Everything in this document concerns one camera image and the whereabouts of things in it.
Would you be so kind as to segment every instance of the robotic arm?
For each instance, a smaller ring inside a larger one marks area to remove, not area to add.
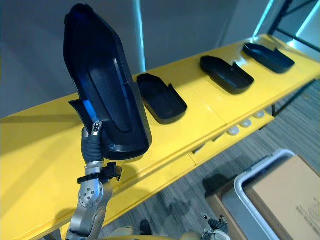
[[[105,166],[102,157],[102,122],[96,121],[91,135],[82,130],[82,156],[86,163],[85,176],[78,178],[81,185],[78,204],[66,235],[67,240],[96,240],[105,220],[107,203],[112,197],[112,178],[120,180],[122,169],[115,162]]]

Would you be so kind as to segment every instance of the gray carpet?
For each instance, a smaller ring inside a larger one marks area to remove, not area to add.
[[[215,217],[205,195],[279,148],[306,158],[320,171],[320,84],[314,83],[268,126],[209,160],[146,202],[104,227],[100,237],[116,228],[139,229],[147,219],[154,235],[179,238],[207,227],[201,212]],[[277,103],[277,108],[290,96]]]

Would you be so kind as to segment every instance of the black plastic tray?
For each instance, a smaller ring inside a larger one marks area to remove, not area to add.
[[[231,66],[218,57],[203,56],[200,59],[200,66],[213,81],[231,94],[243,93],[255,81],[236,63]]]
[[[151,132],[119,36],[88,5],[75,5],[64,23],[64,61],[80,98],[70,104],[90,132],[94,121],[103,122],[103,157],[144,154]]]
[[[149,73],[139,75],[137,82],[146,108],[158,123],[171,124],[185,114],[187,104],[171,84]]]
[[[285,73],[295,64],[293,60],[281,53],[277,48],[272,51],[259,44],[246,43],[243,46],[243,51],[277,74]]]

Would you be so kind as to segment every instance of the yellow table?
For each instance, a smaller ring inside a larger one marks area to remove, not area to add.
[[[273,73],[241,51],[244,42],[278,47],[295,65],[284,74]],[[200,57],[205,55],[229,64],[236,61],[255,82],[242,94],[227,93],[200,69]],[[120,182],[112,180],[114,195],[105,224],[268,124],[273,120],[269,114],[261,119],[252,115],[320,76],[320,64],[276,38],[262,35],[148,72],[172,83],[187,111],[177,122],[161,125],[146,110],[152,145],[145,155],[118,162],[122,178]],[[83,176],[85,165],[83,125],[68,104],[77,98],[72,94],[1,120],[1,239],[38,239],[70,221],[80,188],[77,178]],[[236,136],[225,133],[247,118],[252,126],[239,127]]]

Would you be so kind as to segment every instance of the white wall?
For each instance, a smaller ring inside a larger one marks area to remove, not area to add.
[[[1,1],[0,117],[76,92],[63,58],[64,19],[76,3]],[[131,71],[139,72],[132,2],[86,3],[116,30]]]
[[[119,34],[139,72],[137,0],[87,0]],[[76,0],[1,0],[0,117],[76,92],[63,58]],[[141,0],[147,69],[251,36],[267,0]]]

